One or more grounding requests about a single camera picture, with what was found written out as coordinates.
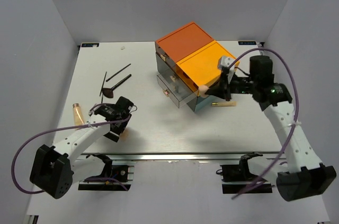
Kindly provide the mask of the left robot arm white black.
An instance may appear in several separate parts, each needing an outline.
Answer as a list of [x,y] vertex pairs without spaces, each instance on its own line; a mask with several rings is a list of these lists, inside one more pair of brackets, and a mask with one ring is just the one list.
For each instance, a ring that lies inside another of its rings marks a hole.
[[52,146],[38,148],[30,182],[52,196],[63,197],[70,187],[80,181],[115,181],[112,160],[105,154],[80,155],[98,139],[119,140],[132,117],[134,103],[121,96],[114,104],[98,104],[89,111],[89,121]]

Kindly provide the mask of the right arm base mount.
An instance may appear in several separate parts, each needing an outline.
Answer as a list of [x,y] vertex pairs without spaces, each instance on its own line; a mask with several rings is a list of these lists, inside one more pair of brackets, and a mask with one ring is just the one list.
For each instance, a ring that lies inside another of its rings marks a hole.
[[221,177],[223,194],[236,194],[257,177],[249,172],[247,165],[247,161],[254,157],[263,157],[263,155],[253,152],[243,155],[238,164],[220,166],[216,174]]

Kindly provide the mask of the clear drawer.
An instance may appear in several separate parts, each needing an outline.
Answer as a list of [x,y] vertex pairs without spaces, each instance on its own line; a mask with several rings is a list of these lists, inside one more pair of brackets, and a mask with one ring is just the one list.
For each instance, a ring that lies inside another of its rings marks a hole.
[[157,69],[159,73],[162,73],[168,69],[175,68],[175,62],[169,57],[169,55],[155,43]]
[[[173,82],[170,76],[175,76],[176,82]],[[198,91],[192,91],[171,69],[158,74],[157,82],[162,88],[165,96],[169,97],[177,108],[180,108],[197,98]]]

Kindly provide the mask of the peach tube rose cap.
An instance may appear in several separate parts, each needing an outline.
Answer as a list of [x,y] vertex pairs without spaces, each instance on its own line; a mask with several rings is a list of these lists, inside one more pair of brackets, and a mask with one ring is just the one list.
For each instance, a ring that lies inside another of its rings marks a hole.
[[74,117],[74,125],[80,126],[84,124],[82,109],[79,103],[73,104],[73,117]]

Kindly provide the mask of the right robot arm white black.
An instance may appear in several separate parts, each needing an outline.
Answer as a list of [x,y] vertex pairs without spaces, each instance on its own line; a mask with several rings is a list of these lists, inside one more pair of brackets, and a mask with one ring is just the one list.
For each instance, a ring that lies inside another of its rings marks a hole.
[[233,61],[226,56],[219,59],[220,77],[206,94],[226,101],[230,101],[232,94],[251,95],[270,121],[287,160],[286,165],[280,165],[262,154],[244,155],[239,162],[240,177],[246,181],[258,177],[270,182],[287,202],[323,194],[337,173],[316,155],[300,122],[293,117],[297,102],[284,84],[274,82],[272,60],[267,56],[252,56],[246,77],[235,75]]

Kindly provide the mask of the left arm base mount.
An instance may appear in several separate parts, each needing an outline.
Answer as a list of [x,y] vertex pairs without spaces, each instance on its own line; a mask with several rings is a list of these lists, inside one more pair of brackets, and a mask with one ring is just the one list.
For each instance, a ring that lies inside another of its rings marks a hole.
[[79,182],[79,191],[129,191],[133,181],[135,167],[128,164],[116,164],[104,154],[87,155],[86,158],[100,159],[104,167],[100,174],[90,176]]

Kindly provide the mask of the beige tube gold cap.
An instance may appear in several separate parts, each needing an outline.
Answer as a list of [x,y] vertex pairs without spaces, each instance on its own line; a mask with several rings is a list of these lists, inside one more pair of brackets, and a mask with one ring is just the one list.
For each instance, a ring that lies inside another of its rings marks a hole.
[[237,102],[235,101],[225,101],[225,102],[216,102],[216,103],[212,103],[211,106],[214,107],[230,107],[230,106],[236,106]]

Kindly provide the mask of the beige sponge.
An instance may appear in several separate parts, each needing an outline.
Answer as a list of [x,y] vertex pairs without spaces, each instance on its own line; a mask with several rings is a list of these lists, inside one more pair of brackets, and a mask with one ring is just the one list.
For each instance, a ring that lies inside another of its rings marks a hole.
[[200,93],[200,96],[201,96],[201,97],[206,97],[206,92],[207,92],[208,89],[209,89],[209,87],[206,86],[206,85],[201,85],[201,86],[199,86],[199,93]]
[[125,129],[125,131],[120,135],[120,138],[122,140],[126,140],[126,139],[128,139],[128,137],[129,137],[129,130]]

